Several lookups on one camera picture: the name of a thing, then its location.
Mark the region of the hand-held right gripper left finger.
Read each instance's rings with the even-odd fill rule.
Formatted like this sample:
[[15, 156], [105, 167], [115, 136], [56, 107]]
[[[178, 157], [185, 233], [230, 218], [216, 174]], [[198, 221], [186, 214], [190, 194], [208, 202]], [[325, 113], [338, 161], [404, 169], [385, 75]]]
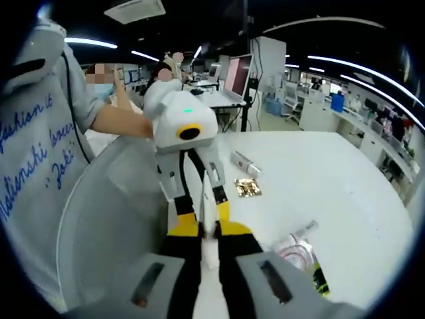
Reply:
[[202, 223], [180, 222], [159, 254], [147, 253], [117, 275], [99, 317], [191, 317], [201, 281], [202, 238]]

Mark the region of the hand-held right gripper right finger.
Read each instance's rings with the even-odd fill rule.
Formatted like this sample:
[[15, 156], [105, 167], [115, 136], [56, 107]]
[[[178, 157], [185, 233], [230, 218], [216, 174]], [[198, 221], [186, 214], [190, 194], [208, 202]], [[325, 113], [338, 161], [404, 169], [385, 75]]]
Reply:
[[352, 306], [324, 298], [313, 278], [272, 251], [251, 230], [218, 221], [219, 280], [230, 318], [351, 318]]

